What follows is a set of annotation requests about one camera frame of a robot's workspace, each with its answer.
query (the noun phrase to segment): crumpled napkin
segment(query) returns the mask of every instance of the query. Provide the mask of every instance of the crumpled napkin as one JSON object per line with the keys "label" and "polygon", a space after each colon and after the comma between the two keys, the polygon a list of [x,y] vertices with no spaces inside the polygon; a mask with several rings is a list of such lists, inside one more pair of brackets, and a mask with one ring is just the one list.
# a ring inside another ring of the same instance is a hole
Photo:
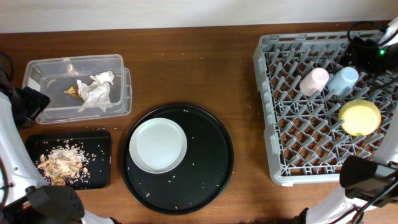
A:
{"label": "crumpled napkin", "polygon": [[111,101],[109,100],[109,92],[111,91],[111,86],[113,85],[114,75],[112,72],[103,72],[99,75],[91,75],[90,78],[94,80],[91,85],[86,85],[82,83],[81,80],[77,80],[78,93],[80,97],[85,101],[83,106],[87,108],[99,107],[104,112],[107,108],[112,107]]}

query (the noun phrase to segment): blue cup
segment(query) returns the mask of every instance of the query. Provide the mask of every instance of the blue cup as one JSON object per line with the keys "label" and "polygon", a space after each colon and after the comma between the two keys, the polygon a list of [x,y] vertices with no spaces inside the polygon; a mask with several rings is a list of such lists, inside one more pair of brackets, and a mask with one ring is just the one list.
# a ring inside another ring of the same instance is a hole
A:
{"label": "blue cup", "polygon": [[341,96],[347,89],[352,88],[359,78],[355,68],[341,69],[327,84],[329,91],[336,90],[335,95]]}

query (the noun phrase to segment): clear plastic bin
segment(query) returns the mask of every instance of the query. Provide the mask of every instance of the clear plastic bin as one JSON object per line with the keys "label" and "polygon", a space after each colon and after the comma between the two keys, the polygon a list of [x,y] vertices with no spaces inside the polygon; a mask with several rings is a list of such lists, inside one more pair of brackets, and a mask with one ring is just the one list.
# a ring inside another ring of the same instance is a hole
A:
{"label": "clear plastic bin", "polygon": [[[90,75],[112,71],[113,85],[109,93],[111,108],[82,106],[83,100],[64,93],[77,80],[90,85]],[[94,55],[34,60],[28,63],[22,87],[29,86],[50,97],[50,104],[39,114],[39,124],[52,124],[127,115],[131,111],[130,72],[120,55]]]}

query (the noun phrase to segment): pink cup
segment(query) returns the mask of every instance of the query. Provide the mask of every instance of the pink cup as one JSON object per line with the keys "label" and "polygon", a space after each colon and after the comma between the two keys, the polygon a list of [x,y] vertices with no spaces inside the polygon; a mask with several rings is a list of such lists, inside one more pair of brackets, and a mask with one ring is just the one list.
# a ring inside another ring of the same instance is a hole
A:
{"label": "pink cup", "polygon": [[323,68],[314,68],[300,82],[300,90],[306,96],[312,96],[317,90],[323,90],[328,80],[328,71]]}

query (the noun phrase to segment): brown wrapper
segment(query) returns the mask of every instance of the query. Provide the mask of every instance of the brown wrapper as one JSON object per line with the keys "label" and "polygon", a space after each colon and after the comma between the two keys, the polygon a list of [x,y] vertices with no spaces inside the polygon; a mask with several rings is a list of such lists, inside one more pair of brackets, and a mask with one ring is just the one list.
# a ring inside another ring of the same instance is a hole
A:
{"label": "brown wrapper", "polygon": [[78,87],[77,86],[70,87],[69,89],[65,90],[64,93],[81,99],[81,97],[80,97],[80,95],[78,93]]}

